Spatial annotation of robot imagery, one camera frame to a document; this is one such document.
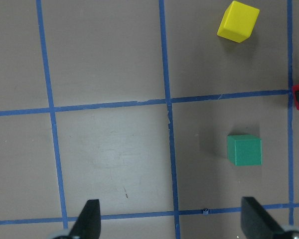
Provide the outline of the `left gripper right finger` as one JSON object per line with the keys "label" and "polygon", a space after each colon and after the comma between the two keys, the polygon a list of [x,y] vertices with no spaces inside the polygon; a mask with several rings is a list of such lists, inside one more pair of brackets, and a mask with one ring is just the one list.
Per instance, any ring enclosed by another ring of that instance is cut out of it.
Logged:
{"label": "left gripper right finger", "polygon": [[240,226],[247,239],[283,239],[285,230],[254,197],[242,197]]}

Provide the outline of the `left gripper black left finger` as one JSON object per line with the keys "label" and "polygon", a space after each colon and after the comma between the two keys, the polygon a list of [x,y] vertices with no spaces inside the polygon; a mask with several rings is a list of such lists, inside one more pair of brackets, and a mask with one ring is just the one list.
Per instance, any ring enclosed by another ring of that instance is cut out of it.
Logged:
{"label": "left gripper black left finger", "polygon": [[98,239],[100,234],[100,202],[98,199],[88,200],[67,237],[69,239]]}

